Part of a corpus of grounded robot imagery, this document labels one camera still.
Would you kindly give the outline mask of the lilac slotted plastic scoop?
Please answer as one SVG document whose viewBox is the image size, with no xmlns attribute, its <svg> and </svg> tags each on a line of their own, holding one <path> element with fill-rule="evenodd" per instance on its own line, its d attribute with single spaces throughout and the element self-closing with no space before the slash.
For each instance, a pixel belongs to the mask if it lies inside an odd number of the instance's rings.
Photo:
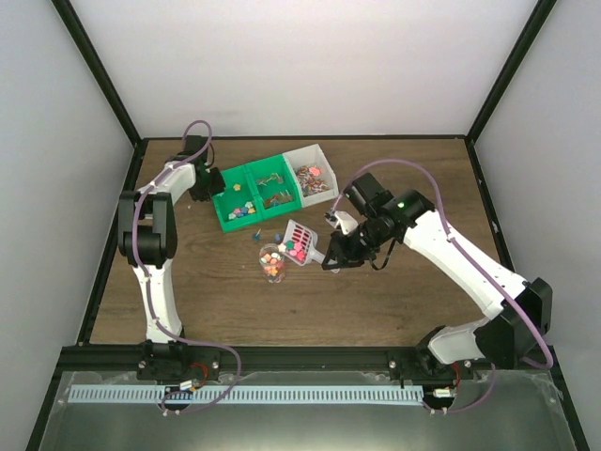
<svg viewBox="0 0 601 451">
<path fill-rule="evenodd" d="M 313 229 L 289 219 L 277 249 L 299 266 L 311 262 L 321 265 L 324 263 L 325 255 L 317 250 L 317 243 L 318 235 Z"/>
</svg>

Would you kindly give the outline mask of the green bin with square lollipops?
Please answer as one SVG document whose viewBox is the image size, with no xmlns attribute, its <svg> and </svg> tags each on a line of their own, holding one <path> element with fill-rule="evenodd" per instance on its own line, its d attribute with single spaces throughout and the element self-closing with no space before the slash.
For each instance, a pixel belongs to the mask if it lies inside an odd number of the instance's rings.
<svg viewBox="0 0 601 451">
<path fill-rule="evenodd" d="M 255 204 L 264 220 L 300 210 L 301 194 L 282 154 L 245 164 Z"/>
</svg>

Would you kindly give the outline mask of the green bin with star candies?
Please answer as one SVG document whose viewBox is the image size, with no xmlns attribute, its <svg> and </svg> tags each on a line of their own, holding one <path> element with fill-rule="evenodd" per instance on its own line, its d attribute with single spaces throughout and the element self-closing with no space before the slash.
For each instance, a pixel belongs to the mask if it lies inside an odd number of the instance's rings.
<svg viewBox="0 0 601 451">
<path fill-rule="evenodd" d="M 244 165 L 235 166 L 222 172 L 224 191 L 212 198 L 212 202 L 224 233 L 230 233 L 264 220 L 259 208 L 259 195 Z"/>
</svg>

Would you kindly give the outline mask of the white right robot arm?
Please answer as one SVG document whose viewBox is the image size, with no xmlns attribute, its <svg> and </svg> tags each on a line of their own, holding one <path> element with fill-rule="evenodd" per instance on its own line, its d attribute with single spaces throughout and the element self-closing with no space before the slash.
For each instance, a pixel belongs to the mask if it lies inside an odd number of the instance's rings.
<svg viewBox="0 0 601 451">
<path fill-rule="evenodd" d="M 439 202 L 415 190 L 394 196 L 365 173 L 344 194 L 364 220 L 336 209 L 327 213 L 333 232 L 324 270 L 361 267 L 374 262 L 383 244 L 403 244 L 455 282 L 483 314 L 460 326 L 439 326 L 420 342 L 417 366 L 424 376 L 436 379 L 453 363 L 477 359 L 513 369 L 543 345 L 553 297 L 545 280 L 528 281 L 503 267 L 448 223 Z"/>
</svg>

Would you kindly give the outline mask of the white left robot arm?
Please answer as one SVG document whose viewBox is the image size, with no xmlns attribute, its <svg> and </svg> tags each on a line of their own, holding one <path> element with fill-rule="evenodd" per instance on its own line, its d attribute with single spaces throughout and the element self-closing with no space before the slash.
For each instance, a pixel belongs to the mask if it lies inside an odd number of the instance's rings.
<svg viewBox="0 0 601 451">
<path fill-rule="evenodd" d="M 117 205 L 117 247 L 131 265 L 146 314 L 145 359 L 159 358 L 170 379 L 184 378 L 192 368 L 185 350 L 197 343 L 185 337 L 177 313 L 172 267 L 177 252 L 175 205 L 185 194 L 208 202 L 224 192 L 222 172 L 214 166 L 212 140 L 200 135 L 183 139 L 182 150 L 167 159 L 147 184 L 121 193 Z"/>
</svg>

